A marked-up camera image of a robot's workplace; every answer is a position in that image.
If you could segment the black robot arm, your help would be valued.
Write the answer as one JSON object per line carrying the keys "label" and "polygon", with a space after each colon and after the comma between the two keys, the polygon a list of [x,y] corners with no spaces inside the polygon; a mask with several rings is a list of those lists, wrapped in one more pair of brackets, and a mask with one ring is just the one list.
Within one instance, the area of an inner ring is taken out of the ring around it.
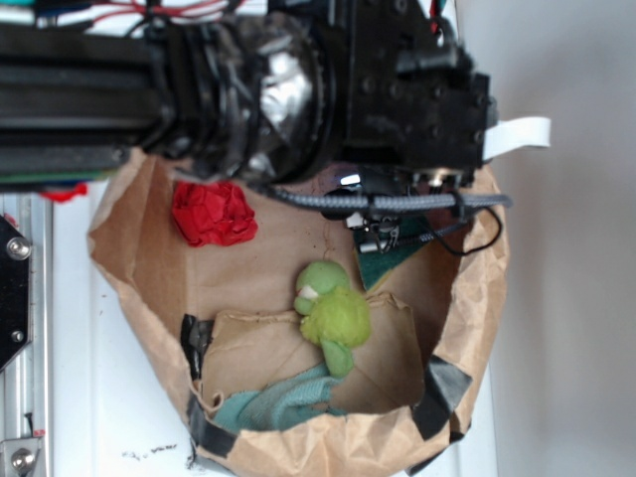
{"label": "black robot arm", "polygon": [[497,119],[453,26],[416,1],[229,2],[140,36],[1,27],[1,187],[101,178],[134,149],[196,182],[300,183],[329,164],[470,183]]}

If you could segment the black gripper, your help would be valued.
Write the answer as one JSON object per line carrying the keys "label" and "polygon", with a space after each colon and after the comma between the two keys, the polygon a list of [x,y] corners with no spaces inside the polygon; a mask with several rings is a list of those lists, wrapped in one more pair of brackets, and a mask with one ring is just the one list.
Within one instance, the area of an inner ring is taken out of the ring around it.
{"label": "black gripper", "polygon": [[490,80],[416,1],[353,1],[347,162],[408,172],[483,164]]}

